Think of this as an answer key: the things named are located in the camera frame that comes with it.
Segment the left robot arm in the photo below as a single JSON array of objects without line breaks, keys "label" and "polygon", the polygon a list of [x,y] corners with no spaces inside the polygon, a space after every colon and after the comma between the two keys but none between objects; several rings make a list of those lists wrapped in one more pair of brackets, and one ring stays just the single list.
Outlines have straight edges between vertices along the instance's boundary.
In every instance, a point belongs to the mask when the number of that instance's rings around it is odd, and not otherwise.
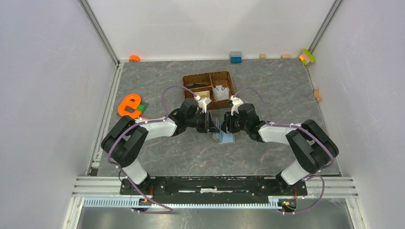
[{"label": "left robot arm", "polygon": [[198,133],[218,133],[208,104],[211,99],[186,99],[180,108],[159,119],[136,120],[128,115],[120,118],[104,137],[101,148],[107,153],[107,161],[132,180],[132,188],[138,194],[149,191],[150,181],[146,170],[138,160],[139,153],[147,140],[172,137],[182,134],[187,128]]}]

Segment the grey card holder wallet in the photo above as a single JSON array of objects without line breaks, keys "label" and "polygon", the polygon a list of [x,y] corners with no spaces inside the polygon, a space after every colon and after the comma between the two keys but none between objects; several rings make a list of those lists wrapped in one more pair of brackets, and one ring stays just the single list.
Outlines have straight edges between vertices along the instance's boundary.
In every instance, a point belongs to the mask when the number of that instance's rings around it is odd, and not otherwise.
[{"label": "grey card holder wallet", "polygon": [[216,127],[219,130],[219,133],[214,133],[213,134],[213,139],[218,143],[218,144],[232,144],[235,141],[234,134],[232,133],[225,133],[224,131],[221,130],[221,125],[222,121],[219,119],[216,119]]}]

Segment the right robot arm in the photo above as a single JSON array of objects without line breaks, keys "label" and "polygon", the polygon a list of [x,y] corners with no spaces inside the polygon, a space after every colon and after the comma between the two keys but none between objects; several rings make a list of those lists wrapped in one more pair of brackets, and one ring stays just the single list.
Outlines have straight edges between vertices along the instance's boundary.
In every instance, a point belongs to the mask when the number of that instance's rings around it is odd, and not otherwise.
[{"label": "right robot arm", "polygon": [[298,181],[330,167],[339,154],[335,143],[314,120],[289,125],[267,123],[259,119],[252,104],[226,112],[221,130],[232,134],[244,131],[257,142],[290,146],[296,159],[277,175],[276,181],[276,189],[282,195],[293,191]]}]

